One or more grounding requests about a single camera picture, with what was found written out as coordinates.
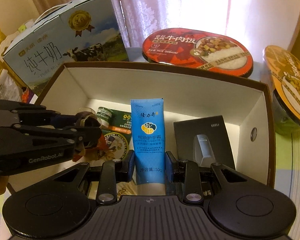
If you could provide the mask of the checkered tablecloth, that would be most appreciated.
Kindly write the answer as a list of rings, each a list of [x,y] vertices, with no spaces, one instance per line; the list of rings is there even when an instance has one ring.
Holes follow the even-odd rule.
[[[276,134],[275,189],[296,205],[296,219],[289,237],[300,239],[300,132],[289,136]]]

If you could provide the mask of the black shaver box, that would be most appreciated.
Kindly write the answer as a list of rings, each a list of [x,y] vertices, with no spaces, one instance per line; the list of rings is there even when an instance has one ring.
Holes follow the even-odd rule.
[[[235,168],[224,119],[221,115],[178,121],[173,124],[179,159],[200,167],[221,163]]]

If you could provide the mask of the purple curtain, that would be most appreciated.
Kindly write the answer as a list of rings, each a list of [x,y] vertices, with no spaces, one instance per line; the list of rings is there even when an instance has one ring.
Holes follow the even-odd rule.
[[[71,0],[33,0],[40,14]],[[111,0],[125,46],[139,47],[166,28],[224,34],[230,0]]]

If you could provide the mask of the milk carton box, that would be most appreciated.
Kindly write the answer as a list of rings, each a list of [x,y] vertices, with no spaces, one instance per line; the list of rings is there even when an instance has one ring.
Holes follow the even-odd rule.
[[[128,61],[111,0],[73,0],[17,36],[3,55],[40,95],[65,62]]]

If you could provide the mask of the green round-label card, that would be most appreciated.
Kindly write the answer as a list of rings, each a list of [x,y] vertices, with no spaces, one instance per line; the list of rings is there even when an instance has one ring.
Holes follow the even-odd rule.
[[[132,138],[131,113],[111,109],[113,116],[107,128],[102,128],[108,149],[102,151],[102,160],[122,159],[129,151]]]

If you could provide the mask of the green lid white bottle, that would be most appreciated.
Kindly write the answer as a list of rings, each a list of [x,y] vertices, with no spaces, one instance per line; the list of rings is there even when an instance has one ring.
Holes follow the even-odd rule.
[[[98,122],[105,128],[109,126],[110,120],[113,116],[113,111],[106,107],[98,107],[96,117]]]

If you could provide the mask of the blue hand cream tube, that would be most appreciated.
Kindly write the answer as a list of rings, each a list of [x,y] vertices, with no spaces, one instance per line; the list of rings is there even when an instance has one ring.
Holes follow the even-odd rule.
[[[132,99],[130,106],[137,184],[164,184],[164,100]]]

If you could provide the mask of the white plastic bag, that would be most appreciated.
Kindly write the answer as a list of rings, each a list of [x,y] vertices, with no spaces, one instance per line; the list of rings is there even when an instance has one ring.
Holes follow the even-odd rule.
[[[0,74],[0,99],[21,102],[23,91],[3,69]]]

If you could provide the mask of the red instant rice bowl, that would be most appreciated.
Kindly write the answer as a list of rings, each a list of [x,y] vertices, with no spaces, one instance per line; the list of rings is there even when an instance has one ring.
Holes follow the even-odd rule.
[[[156,31],[142,45],[148,62],[209,70],[248,77],[253,71],[250,52],[233,38],[206,31],[168,28]]]

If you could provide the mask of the orange instant noodle bowl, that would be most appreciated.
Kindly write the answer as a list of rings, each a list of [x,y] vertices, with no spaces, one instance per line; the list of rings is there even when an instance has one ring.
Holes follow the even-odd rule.
[[[300,60],[279,46],[263,51],[261,81],[269,86],[277,133],[300,131]]]

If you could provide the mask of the red snack packet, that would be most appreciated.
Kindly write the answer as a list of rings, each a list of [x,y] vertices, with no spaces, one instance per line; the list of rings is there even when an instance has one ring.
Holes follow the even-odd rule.
[[[85,147],[83,142],[78,143],[75,146],[74,153],[72,156],[73,162],[91,162],[95,160],[101,159],[101,152],[106,151],[108,146],[106,144],[106,140],[103,134],[101,134],[100,138],[96,146]]]

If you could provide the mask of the brown white storage box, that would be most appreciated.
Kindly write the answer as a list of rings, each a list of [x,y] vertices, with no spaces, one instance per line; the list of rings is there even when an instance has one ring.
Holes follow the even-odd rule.
[[[100,106],[130,111],[133,99],[164,100],[166,149],[176,121],[221,115],[236,170],[275,184],[275,132],[268,86],[205,70],[141,62],[70,62],[31,102],[63,114]]]

